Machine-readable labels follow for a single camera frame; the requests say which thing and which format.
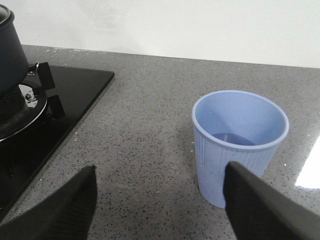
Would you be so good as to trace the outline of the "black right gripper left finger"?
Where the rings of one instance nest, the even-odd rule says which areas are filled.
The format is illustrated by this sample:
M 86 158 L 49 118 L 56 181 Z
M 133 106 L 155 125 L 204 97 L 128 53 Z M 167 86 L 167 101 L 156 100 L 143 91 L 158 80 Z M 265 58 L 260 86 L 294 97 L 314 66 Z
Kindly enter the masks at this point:
M 1 225 L 2 240 L 85 240 L 97 204 L 95 166 L 82 168 L 52 195 Z

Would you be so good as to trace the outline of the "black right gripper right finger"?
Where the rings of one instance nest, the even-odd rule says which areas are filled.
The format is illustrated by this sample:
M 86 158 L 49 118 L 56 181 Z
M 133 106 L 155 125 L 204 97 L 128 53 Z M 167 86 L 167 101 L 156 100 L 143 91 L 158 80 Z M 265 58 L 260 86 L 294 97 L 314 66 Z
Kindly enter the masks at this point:
M 320 217 L 236 161 L 225 168 L 225 211 L 238 240 L 318 240 Z

